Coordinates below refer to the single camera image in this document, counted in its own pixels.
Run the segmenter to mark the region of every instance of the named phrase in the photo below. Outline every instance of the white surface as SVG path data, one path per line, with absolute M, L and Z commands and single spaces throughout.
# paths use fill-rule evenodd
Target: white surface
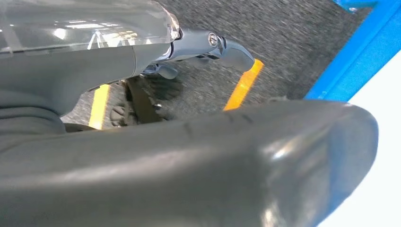
M 319 227 L 401 227 L 401 51 L 351 100 L 379 123 L 376 161 L 355 192 Z

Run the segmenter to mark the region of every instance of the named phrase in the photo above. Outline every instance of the yellow line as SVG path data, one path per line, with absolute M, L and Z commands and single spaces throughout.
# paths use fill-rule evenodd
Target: yellow line
M 263 69 L 263 66 L 264 64 L 260 60 L 255 59 L 255 64 L 252 68 L 245 72 L 240 78 L 234 92 L 224 108 L 224 111 L 237 109 L 241 106 L 253 83 Z
M 89 126 L 92 128 L 102 129 L 103 127 L 103 119 L 105 118 L 109 90 L 110 85 L 105 84 L 95 91 L 89 120 Z

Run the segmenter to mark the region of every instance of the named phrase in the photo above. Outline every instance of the bolt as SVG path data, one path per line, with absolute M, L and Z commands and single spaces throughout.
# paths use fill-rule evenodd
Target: bolt
M 217 42 L 218 42 L 218 37 L 215 33 L 211 32 L 209 34 L 209 44 L 211 46 L 217 46 Z

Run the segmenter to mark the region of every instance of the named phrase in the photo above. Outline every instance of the clear headlight cover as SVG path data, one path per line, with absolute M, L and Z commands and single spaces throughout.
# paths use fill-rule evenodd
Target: clear headlight cover
M 0 56 L 170 43 L 176 17 L 150 0 L 0 0 Z

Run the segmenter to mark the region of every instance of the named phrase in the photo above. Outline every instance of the blue frame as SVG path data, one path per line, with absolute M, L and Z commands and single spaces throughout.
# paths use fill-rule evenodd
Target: blue frame
M 305 99 L 348 101 L 401 50 L 401 0 L 334 0 L 347 11 L 373 7 Z

